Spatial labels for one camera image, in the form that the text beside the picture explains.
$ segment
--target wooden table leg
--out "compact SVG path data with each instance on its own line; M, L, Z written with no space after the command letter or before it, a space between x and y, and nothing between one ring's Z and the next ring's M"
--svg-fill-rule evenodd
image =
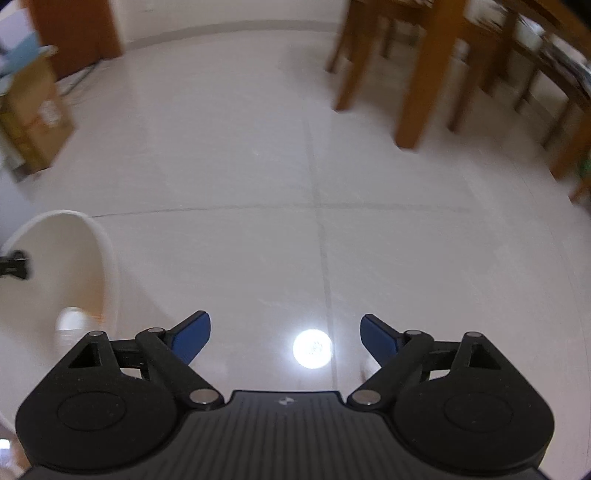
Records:
M416 148L443 84L467 0L435 0L417 65L394 134L400 148Z
M518 20L519 14L517 12L513 10L507 11L503 32L501 33L501 42L497 48L495 59L491 63L491 69L482 82L482 89L488 94L492 92L497 78L507 75L507 64L513 48L513 39Z
M591 108L585 112L579 127L558 160L550 167L555 179L561 179L577 165L591 147Z

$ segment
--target ribbed plastic surface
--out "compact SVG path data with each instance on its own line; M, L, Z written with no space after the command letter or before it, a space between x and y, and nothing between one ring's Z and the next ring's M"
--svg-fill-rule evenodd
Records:
M338 393L234 394L220 410L188 416L162 451L94 480L452 479L406 452L377 414L344 406ZM26 480L73 475L35 468ZM505 477L534 480L534 472Z

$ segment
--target metal rivet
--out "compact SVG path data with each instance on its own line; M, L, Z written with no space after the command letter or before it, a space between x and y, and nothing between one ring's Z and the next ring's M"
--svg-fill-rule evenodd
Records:
M359 405L375 405L382 399L382 395L375 390L357 390L352 397Z
M213 403L218 399L218 397L219 394L211 388L200 388L199 390L193 390L189 395L189 399L191 399L193 403L199 403L200 405Z

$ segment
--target white tile floor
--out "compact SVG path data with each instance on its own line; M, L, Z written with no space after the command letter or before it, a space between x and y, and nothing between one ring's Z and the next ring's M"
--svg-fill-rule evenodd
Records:
M400 151L391 131L413 51L377 61L336 114L332 40L249 32L130 51L93 74L78 131L31 197L97 217L172 319L210 312L196 367L226 395L348 394L367 312L441 340L481 330L554 411L545 471L579 478L591 468L591 219L547 170L544 122L482 94L461 135L447 132L458 64L424 144ZM335 345L318 370L291 351L308 328Z

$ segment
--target tile grout line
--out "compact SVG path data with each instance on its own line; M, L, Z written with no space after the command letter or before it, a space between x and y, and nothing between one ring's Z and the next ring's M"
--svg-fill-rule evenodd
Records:
M332 292L330 290L329 263L326 249L326 229L324 228L324 216L322 214L322 202L320 201L320 188L318 186L318 174L316 170L316 158L312 144L312 133L310 123L304 112L302 114L302 125L304 129L304 141L306 143L306 155L308 156L308 167L310 169L310 183L312 186L312 203L318 228L318 244L320 250L320 268L322 270L322 283L324 287L324 306L326 308L326 328L328 336L332 341L332 359L330 369L332 374L333 390L338 391L338 376L336 366L336 342L335 342L335 319L332 306Z
M128 215L148 215L150 213L170 213L170 212L211 212L216 210L248 210L248 209L282 209L282 208L325 208L331 210L378 210L383 212L451 212L460 214L473 213L471 209L466 207L445 207L436 205L419 205L412 203L322 203L314 200L312 203L283 203L277 205L252 204L252 205L217 205L211 207L180 207L180 208L165 208L156 210L138 210L135 212L118 212L118 213L100 213L98 215L89 215L91 218L103 217L117 217Z

